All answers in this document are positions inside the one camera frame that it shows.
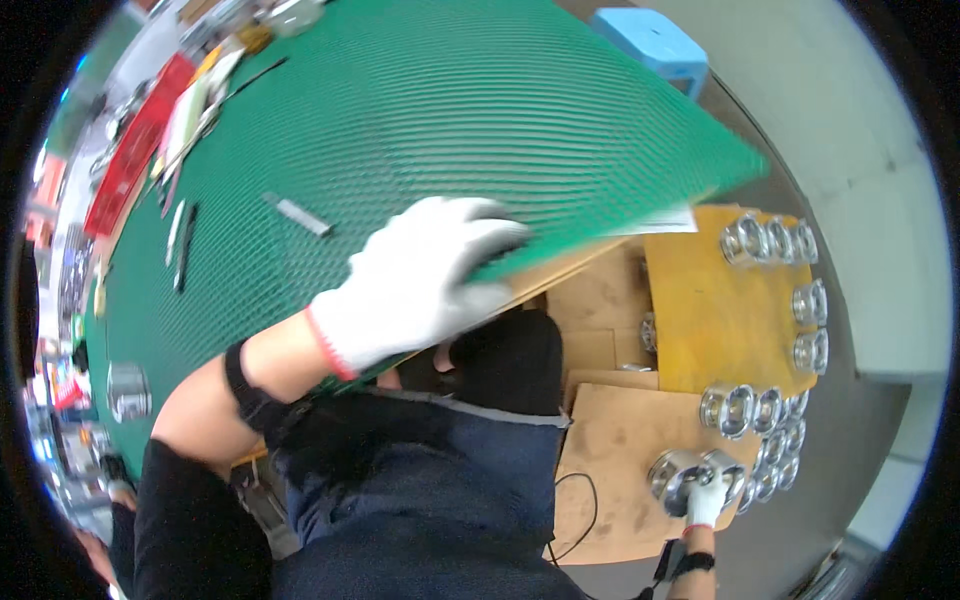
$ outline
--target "workbench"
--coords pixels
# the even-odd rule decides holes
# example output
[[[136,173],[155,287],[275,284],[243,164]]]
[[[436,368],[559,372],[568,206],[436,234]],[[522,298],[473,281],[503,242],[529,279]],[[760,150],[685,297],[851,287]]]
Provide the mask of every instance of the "workbench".
[[[173,203],[198,208],[182,294],[163,264],[171,219],[159,218],[157,190],[130,211],[106,315],[87,312],[102,408],[108,360],[143,368],[156,414],[205,361],[339,286],[348,258],[423,197],[494,198],[530,226],[527,245],[472,274],[491,280],[765,171],[760,154],[548,0],[334,3],[311,30],[244,59],[231,88],[284,57],[223,105],[182,164]],[[283,217],[268,193],[331,233]],[[134,476],[151,421],[108,422]]]

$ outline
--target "concrete floor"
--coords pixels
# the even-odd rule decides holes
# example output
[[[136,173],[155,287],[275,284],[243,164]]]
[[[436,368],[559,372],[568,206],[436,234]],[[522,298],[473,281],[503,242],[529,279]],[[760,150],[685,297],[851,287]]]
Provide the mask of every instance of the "concrete floor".
[[[585,21],[597,7],[632,6],[615,0],[555,1]],[[805,217],[814,227],[820,249],[813,275],[824,280],[830,302],[829,367],[810,394],[797,482],[790,492],[779,492],[769,504],[755,504],[717,535],[717,598],[781,598],[843,538],[897,434],[910,387],[857,378],[846,304],[805,198],[775,150],[721,83],[710,81],[700,104],[771,161],[768,178],[716,202]],[[586,593],[599,600],[619,600],[636,597],[649,585],[656,565],[656,559],[649,559],[565,570]],[[659,590],[657,597],[665,593]]]

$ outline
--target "red glove cuff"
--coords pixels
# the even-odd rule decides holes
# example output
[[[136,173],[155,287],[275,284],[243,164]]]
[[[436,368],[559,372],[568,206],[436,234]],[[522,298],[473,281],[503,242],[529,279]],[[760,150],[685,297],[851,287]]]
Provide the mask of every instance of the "red glove cuff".
[[[713,528],[710,527],[709,525],[707,525],[706,523],[694,523],[694,524],[692,524],[692,525],[688,525],[688,526],[686,527],[686,529],[684,529],[684,532],[680,534],[680,537],[681,537],[681,538],[685,538],[685,537],[686,537],[686,534],[688,534],[688,533],[690,532],[690,530],[695,529],[695,528],[697,528],[697,527],[706,527],[706,528],[709,529],[710,531],[713,531]]]
[[[333,370],[333,374],[337,375],[337,378],[341,381],[352,381],[356,379],[357,373],[347,366],[347,363],[344,362],[340,354],[330,345],[324,333],[320,331],[320,326],[313,320],[313,311],[310,310],[309,306],[306,307],[306,320],[310,323],[310,330],[313,331],[313,337],[317,340],[320,351],[323,352],[326,359],[330,361],[330,368]]]

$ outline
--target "gloved hand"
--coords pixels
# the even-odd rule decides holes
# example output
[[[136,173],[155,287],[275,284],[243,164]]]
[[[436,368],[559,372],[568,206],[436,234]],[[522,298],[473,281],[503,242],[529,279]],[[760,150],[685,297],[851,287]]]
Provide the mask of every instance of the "gloved hand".
[[[708,484],[690,484],[686,499],[686,528],[695,525],[706,525],[711,529],[716,527],[726,499],[727,484],[717,469],[713,470],[713,479]]]
[[[474,327],[510,301],[500,282],[465,284],[471,271],[527,239],[526,226],[486,198],[424,198],[350,257],[350,277],[320,293],[308,315],[334,371],[366,367]]]

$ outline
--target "black cable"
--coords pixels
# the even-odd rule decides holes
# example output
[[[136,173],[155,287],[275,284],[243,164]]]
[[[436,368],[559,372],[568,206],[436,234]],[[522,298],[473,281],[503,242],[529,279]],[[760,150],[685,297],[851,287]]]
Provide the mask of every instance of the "black cable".
[[[580,542],[583,541],[590,534],[591,531],[593,531],[593,526],[597,524],[597,516],[600,514],[600,500],[597,497],[597,487],[596,485],[593,484],[593,478],[587,475],[586,473],[581,473],[581,472],[567,473],[566,475],[558,479],[553,484],[553,487],[556,488],[557,486],[562,484],[564,480],[569,479],[570,477],[585,477],[587,478],[587,481],[590,483],[590,490],[593,491],[593,519],[590,520],[590,525],[587,527],[587,530],[584,532],[584,534],[580,536],[580,538],[578,538],[576,541],[574,541],[573,545],[567,548],[565,552],[563,552],[563,554],[561,554],[560,556],[554,556],[553,547],[550,545],[549,542],[546,544],[547,550],[549,550],[550,552],[550,558],[553,559],[553,565],[556,566],[557,568],[560,567],[560,565],[558,564],[558,561],[562,559],[564,556],[566,556],[567,554],[573,552],[574,548],[580,545]]]
[[[570,477],[584,477],[587,479],[587,482],[590,483],[590,490],[593,492],[593,518],[590,520],[590,525],[587,526],[587,530],[583,533],[583,535],[580,536],[580,538],[578,538],[576,541],[574,541],[573,545],[567,548],[565,552],[563,552],[563,554],[561,554],[560,556],[557,556],[553,553],[553,545],[550,542],[546,544],[547,552],[550,553],[550,562],[553,563],[553,565],[556,566],[557,568],[560,568],[560,563],[559,563],[560,559],[562,559],[567,554],[573,552],[574,548],[580,545],[580,542],[585,540],[587,536],[590,534],[590,532],[593,531],[593,526],[597,524],[597,517],[600,514],[600,498],[597,495],[597,487],[593,483],[593,478],[590,477],[588,474],[582,473],[582,472],[567,473],[566,475],[558,479],[553,484],[553,487],[556,488],[565,479],[569,479]],[[640,593],[640,595],[637,596],[636,598],[639,600],[646,600],[646,598],[653,598],[654,589],[656,589],[659,584],[660,584],[660,581],[656,581],[651,587],[645,588]],[[597,600],[596,598],[586,593],[582,589],[580,591],[586,596],[588,600]]]

